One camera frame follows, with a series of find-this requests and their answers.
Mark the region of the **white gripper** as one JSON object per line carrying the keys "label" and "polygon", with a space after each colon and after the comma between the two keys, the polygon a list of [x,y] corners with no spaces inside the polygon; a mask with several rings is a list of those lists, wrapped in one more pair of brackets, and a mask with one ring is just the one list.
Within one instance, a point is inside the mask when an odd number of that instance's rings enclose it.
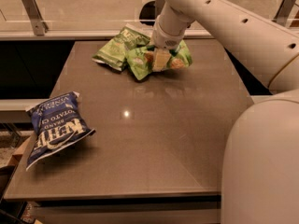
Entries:
{"label": "white gripper", "polygon": [[152,71],[162,71],[171,54],[169,49],[176,49],[183,39],[187,23],[178,18],[167,18],[165,15],[159,15],[153,26],[151,43],[158,49],[154,50]]}

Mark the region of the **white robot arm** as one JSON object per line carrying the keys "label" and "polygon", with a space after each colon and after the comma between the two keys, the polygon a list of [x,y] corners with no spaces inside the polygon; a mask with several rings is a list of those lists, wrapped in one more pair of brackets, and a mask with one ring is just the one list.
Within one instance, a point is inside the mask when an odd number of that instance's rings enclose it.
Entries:
{"label": "white robot arm", "polygon": [[164,0],[152,35],[176,49],[198,21],[273,94],[248,108],[226,144],[221,224],[299,224],[299,36],[226,0]]}

